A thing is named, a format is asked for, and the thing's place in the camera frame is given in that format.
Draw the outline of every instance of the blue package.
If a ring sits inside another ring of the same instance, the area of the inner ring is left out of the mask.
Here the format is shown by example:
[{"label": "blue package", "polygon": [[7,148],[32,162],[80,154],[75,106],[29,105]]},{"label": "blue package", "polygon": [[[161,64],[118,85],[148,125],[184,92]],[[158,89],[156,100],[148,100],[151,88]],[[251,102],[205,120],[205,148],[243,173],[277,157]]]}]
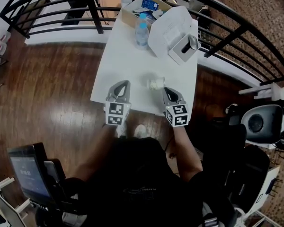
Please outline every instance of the blue package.
[{"label": "blue package", "polygon": [[152,11],[157,11],[159,8],[158,3],[154,2],[153,0],[143,0],[142,8],[147,8]]}]

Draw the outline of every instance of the blue bottle cap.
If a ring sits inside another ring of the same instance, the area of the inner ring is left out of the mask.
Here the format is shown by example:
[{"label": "blue bottle cap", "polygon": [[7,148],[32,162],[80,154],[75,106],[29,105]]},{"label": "blue bottle cap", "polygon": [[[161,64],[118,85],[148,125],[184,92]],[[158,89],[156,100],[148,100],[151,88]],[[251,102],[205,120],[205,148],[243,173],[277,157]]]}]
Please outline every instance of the blue bottle cap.
[{"label": "blue bottle cap", "polygon": [[140,23],[140,28],[146,28],[146,23]]},{"label": "blue bottle cap", "polygon": [[139,18],[146,19],[146,14],[145,13],[141,13]]}]

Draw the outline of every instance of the brown hardwood floor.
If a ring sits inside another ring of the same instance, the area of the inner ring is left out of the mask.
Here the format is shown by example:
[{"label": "brown hardwood floor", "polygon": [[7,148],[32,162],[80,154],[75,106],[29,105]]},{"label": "brown hardwood floor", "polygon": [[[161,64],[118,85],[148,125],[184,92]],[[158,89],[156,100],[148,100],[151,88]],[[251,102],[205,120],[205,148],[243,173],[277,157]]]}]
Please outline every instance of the brown hardwood floor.
[{"label": "brown hardwood floor", "polygon": [[[88,151],[104,122],[103,106],[90,95],[105,45],[43,44],[26,46],[12,33],[5,56],[10,62],[0,68],[0,181],[15,177],[7,148],[43,142],[49,158],[58,158],[69,176]],[[198,67],[190,133],[208,114],[222,114],[231,103],[248,103],[239,96],[248,88],[225,75]],[[129,128],[143,123],[150,136],[165,147],[171,137],[167,121],[159,116],[132,111]],[[3,189],[8,202],[24,201],[17,182]],[[34,225],[30,216],[28,226]]]}]

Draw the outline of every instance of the white table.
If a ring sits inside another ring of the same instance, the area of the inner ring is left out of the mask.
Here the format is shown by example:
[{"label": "white table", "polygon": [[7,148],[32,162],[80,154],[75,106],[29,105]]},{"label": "white table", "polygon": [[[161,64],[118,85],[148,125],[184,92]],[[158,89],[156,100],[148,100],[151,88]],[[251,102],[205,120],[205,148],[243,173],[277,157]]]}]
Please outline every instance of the white table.
[{"label": "white table", "polygon": [[[192,20],[192,24],[191,34],[198,37],[198,22]],[[197,53],[179,66],[168,55],[159,59],[150,49],[136,49],[134,29],[123,23],[119,14],[103,52],[90,99],[104,103],[112,85],[129,80],[131,109],[163,115],[165,108],[162,107],[162,92],[150,91],[146,81],[149,78],[165,77],[165,85],[183,95],[191,113],[195,96]]]}]

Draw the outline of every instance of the ar tag cube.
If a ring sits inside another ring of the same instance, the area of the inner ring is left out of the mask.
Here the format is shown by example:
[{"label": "ar tag cube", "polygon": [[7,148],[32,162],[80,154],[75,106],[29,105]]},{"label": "ar tag cube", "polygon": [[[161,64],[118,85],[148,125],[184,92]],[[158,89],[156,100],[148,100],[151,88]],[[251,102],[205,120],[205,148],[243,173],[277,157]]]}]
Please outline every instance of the ar tag cube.
[{"label": "ar tag cube", "polygon": [[189,113],[187,112],[187,104],[166,106],[165,117],[172,127],[188,125]]},{"label": "ar tag cube", "polygon": [[131,104],[105,102],[105,123],[110,125],[121,125],[125,122]]}]

